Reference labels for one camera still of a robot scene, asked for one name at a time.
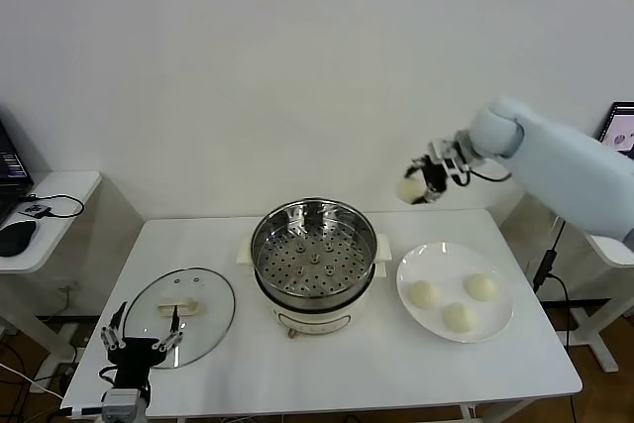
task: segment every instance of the electrical outlet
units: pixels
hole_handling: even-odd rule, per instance
[[[79,282],[75,279],[57,278],[53,280],[58,291],[76,291],[79,289]]]

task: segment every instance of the white plate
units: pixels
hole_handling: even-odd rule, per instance
[[[465,279],[475,273],[486,273],[495,280],[499,288],[496,300],[481,302],[467,294]],[[433,282],[441,291],[440,302],[433,309],[421,309],[411,302],[410,286],[421,280]],[[421,326],[450,341],[486,341],[502,332],[513,316],[513,298],[495,266],[479,253],[457,243],[429,243],[409,252],[396,272],[396,287],[412,317]],[[461,334],[445,326],[442,310],[454,302],[468,305],[477,314],[479,324],[475,330]]]

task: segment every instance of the pot handle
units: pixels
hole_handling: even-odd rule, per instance
[[[374,266],[376,271],[374,276],[387,277],[385,271],[385,263],[392,261],[392,251],[389,247],[389,239],[387,235],[376,235],[376,258],[374,258]]]
[[[251,261],[251,253],[249,252],[250,242],[251,240],[249,238],[243,238],[242,242],[240,242],[238,257],[236,258],[237,264],[248,264],[250,266],[254,265],[254,262]]]

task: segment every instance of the glass lid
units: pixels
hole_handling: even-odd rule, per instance
[[[167,337],[174,306],[178,307],[182,342],[157,369],[186,366],[214,349],[229,330],[236,300],[229,281],[211,269],[173,271],[136,297],[126,314],[124,337]]]

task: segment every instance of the floor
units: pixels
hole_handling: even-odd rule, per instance
[[[556,329],[566,328],[565,311],[552,310],[548,314]],[[73,345],[81,346],[91,332],[91,325],[81,325],[75,334]],[[634,423],[634,319],[620,318],[605,329],[602,335],[612,355],[618,361],[620,372],[604,373],[589,349],[583,347],[571,349],[573,362],[583,380],[583,391],[574,399],[578,422]],[[39,345],[22,334],[5,336],[2,342],[9,344],[18,352],[24,361],[26,374],[30,377],[36,374],[38,366],[47,355]],[[21,370],[18,358],[3,345],[0,345],[0,362]],[[58,405],[51,395],[29,394],[25,385],[21,389],[19,379],[2,369],[0,369],[0,380],[3,381],[0,383],[0,423],[46,423],[49,414],[47,410],[53,411]],[[60,380],[61,377],[55,378],[51,386],[52,390],[59,391]],[[485,407],[479,407],[477,414],[480,415],[484,409]],[[21,413],[22,417],[7,417],[9,414],[16,413]],[[410,423],[458,418],[460,418],[460,409],[447,407],[370,411],[355,413],[353,416],[347,413],[286,415],[283,421],[284,423]],[[220,423],[217,418],[187,421]],[[506,421],[508,423],[573,422],[570,399],[563,397],[539,400]],[[280,417],[258,417],[257,423],[280,423]]]

